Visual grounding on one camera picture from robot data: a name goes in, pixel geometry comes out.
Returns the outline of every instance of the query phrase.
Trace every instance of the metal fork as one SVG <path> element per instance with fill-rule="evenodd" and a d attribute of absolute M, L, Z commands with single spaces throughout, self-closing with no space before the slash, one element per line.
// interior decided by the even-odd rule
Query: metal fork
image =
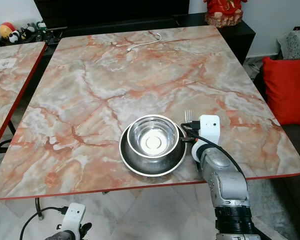
<path fill-rule="evenodd" d="M 184 111 L 184 121 L 185 123 L 191 123 L 194 120 L 194 113 L 191 109 L 186 109 Z"/>

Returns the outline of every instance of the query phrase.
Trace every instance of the marble table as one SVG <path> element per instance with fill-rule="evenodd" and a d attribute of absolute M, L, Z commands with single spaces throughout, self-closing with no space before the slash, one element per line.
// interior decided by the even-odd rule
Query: marble table
<path fill-rule="evenodd" d="M 162 41 L 126 49 L 134 44 Z M 249 179 L 300 174 L 300 156 L 213 26 L 63 38 L 0 166 L 0 199 L 203 183 L 188 154 L 143 177 L 119 157 L 123 130 L 184 110 L 220 117 L 219 144 Z"/>
<path fill-rule="evenodd" d="M 0 138 L 45 50 L 44 42 L 0 47 Z"/>

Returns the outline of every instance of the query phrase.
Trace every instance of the floor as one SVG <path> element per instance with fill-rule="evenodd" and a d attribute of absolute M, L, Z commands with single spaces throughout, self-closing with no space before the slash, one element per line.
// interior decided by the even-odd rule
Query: floor
<path fill-rule="evenodd" d="M 28 105 L 25 98 L 15 111 L 12 122 L 18 123 Z M 6 129 L 2 141 L 9 139 Z M 0 154 L 0 163 L 4 155 Z M 248 181 L 253 222 L 272 240 L 298 240 L 298 234 L 267 179 Z M 207 184 L 153 187 L 102 193 L 41 198 L 41 207 L 68 206 L 72 202 L 86 205 L 82 223 L 91 222 L 88 240 L 213 240 L 215 213 Z M 19 239 L 22 226 L 36 212 L 35 200 L 0 200 L 0 240 Z M 57 232 L 63 215 L 44 212 L 35 217 L 24 232 L 24 240 L 40 239 Z"/>

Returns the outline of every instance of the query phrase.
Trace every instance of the white wall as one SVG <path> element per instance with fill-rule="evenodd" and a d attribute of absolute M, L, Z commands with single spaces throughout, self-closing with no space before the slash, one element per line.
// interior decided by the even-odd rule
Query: white wall
<path fill-rule="evenodd" d="M 27 23 L 41 20 L 33 0 L 0 0 L 0 24 L 10 22 L 19 29 L 26 27 Z"/>
<path fill-rule="evenodd" d="M 203 0 L 190 0 L 189 13 L 206 12 Z M 249 0 L 242 3 L 243 20 L 255 31 L 248 57 L 278 52 L 277 37 L 300 26 L 300 0 Z"/>

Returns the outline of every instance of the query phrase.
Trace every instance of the red cushion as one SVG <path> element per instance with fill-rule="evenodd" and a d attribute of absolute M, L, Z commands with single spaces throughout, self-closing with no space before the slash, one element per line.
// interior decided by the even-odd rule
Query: red cushion
<path fill-rule="evenodd" d="M 263 58 L 267 103 L 280 124 L 300 124 L 300 60 Z"/>

